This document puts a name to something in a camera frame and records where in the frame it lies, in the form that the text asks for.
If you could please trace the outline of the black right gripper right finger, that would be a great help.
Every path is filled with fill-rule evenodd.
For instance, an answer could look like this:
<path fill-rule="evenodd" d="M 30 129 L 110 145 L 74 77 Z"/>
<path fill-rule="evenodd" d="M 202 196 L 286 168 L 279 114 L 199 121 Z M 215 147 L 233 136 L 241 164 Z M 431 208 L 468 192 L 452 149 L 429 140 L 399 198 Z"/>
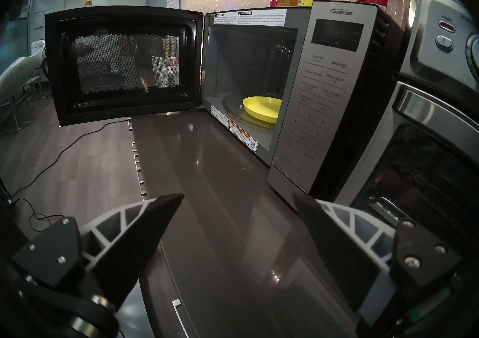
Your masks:
<path fill-rule="evenodd" d="M 406 217 L 390 227 L 351 207 L 293 194 L 320 257 L 351 307 L 358 326 L 411 326 L 450 296 L 462 258 Z"/>

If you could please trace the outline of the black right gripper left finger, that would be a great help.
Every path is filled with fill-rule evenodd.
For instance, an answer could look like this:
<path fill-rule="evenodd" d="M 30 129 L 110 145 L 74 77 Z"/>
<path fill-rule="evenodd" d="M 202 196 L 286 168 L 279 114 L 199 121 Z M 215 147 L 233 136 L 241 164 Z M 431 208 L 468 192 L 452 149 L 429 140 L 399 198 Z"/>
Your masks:
<path fill-rule="evenodd" d="M 56 221 L 13 253 L 20 291 L 63 310 L 117 310 L 155 253 L 184 194 L 129 204 L 79 228 L 73 217 Z"/>

